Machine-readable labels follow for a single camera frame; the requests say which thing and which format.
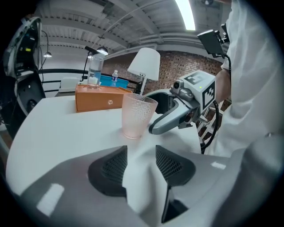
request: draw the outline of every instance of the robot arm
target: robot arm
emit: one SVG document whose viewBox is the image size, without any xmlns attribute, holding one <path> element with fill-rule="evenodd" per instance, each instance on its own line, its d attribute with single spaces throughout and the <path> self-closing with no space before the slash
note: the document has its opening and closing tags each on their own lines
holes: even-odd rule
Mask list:
<svg viewBox="0 0 284 227">
<path fill-rule="evenodd" d="M 156 112 L 163 114 L 149 127 L 149 132 L 159 135 L 177 126 L 190 127 L 214 102 L 215 90 L 215 76 L 195 71 L 177 79 L 170 89 L 148 93 L 147 97 L 158 102 Z"/>
</svg>

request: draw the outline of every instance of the white cloth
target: white cloth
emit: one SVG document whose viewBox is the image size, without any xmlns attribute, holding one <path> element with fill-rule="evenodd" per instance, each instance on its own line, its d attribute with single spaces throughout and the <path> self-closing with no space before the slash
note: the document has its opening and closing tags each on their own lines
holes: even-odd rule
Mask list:
<svg viewBox="0 0 284 227">
<path fill-rule="evenodd" d="M 270 31 L 241 0 L 227 20 L 232 62 L 231 106 L 205 154 L 231 156 L 236 149 L 276 132 L 283 122 L 283 56 Z M 222 68 L 229 68 L 226 60 Z"/>
</svg>

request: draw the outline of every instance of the brick wall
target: brick wall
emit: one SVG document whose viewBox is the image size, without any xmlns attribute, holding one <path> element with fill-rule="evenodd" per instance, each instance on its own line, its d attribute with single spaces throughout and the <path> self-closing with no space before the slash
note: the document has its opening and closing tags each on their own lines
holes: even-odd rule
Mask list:
<svg viewBox="0 0 284 227">
<path fill-rule="evenodd" d="M 175 79 L 199 69 L 213 75 L 221 70 L 220 62 L 203 56 L 178 51 L 160 51 L 159 53 L 161 55 L 159 80 L 147 80 L 143 94 L 153 90 L 170 88 Z M 140 81 L 139 76 L 127 72 L 135 56 L 136 53 L 132 53 L 106 60 L 103 65 L 103 73 L 113 74 L 114 70 L 118 70 L 119 76 Z"/>
</svg>

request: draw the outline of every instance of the pink plastic cup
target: pink plastic cup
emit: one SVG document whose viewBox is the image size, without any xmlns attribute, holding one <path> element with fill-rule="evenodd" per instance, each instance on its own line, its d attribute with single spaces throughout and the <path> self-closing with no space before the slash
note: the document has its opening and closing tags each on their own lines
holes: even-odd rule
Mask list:
<svg viewBox="0 0 284 227">
<path fill-rule="evenodd" d="M 130 139 L 142 136 L 158 102 L 139 94 L 124 94 L 122 102 L 122 131 Z"/>
</svg>

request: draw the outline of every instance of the fluorescent light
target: fluorescent light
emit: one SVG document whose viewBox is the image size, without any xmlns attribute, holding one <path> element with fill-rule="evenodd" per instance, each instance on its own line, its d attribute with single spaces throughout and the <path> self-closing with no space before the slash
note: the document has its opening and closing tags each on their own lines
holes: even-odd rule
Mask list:
<svg viewBox="0 0 284 227">
<path fill-rule="evenodd" d="M 195 31 L 195 24 L 189 0 L 176 0 L 176 3 L 181 12 L 186 30 Z"/>
</svg>

